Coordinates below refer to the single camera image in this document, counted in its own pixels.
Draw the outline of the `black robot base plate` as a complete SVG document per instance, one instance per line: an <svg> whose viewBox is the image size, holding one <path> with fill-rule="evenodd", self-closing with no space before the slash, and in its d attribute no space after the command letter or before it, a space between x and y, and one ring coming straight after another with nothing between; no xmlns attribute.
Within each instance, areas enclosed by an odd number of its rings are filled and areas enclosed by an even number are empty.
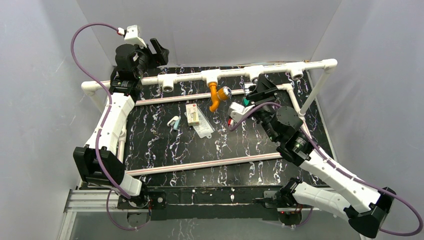
<svg viewBox="0 0 424 240"><path fill-rule="evenodd" d="M154 221L259 219L297 225L307 206L281 196L280 186L149 187Z"/></svg>

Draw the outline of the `chrome metal faucet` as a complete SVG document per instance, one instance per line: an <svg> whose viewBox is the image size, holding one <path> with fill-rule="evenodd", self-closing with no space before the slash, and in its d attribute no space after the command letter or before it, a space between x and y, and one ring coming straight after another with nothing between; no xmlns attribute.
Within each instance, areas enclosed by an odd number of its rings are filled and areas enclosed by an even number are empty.
<svg viewBox="0 0 424 240"><path fill-rule="evenodd" d="M256 88L256 84L255 83L253 83L253 82L245 82L243 84L244 95L245 96L249 95L255 88Z"/></svg>

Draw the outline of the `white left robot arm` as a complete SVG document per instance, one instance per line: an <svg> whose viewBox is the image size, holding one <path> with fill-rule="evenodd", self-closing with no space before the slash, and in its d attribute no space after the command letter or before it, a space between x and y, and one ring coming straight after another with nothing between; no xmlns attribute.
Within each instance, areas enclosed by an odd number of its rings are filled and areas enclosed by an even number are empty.
<svg viewBox="0 0 424 240"><path fill-rule="evenodd" d="M148 46L122 44L115 50L116 66L105 86L108 96L93 134L83 147L76 147L73 159L83 182L119 191L137 208L149 203L143 183L126 173L119 160L117 147L129 113L141 92L141 79L150 69L168 64L169 50L156 38L150 39L155 53Z"/></svg>

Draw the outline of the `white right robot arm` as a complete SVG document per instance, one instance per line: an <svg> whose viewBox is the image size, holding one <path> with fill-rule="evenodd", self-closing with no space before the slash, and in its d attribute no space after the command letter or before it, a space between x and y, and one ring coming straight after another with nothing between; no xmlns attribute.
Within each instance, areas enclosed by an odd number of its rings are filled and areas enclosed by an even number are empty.
<svg viewBox="0 0 424 240"><path fill-rule="evenodd" d="M389 187L372 188L361 183L352 173L335 162L302 130L303 120L290 106L275 105L277 86L264 74L254 78L246 99L283 159L306 170L333 188L333 192L312 187L291 179L280 191L288 207L309 205L332 213L344 220L359 234L375 238L390 212L396 192Z"/></svg>

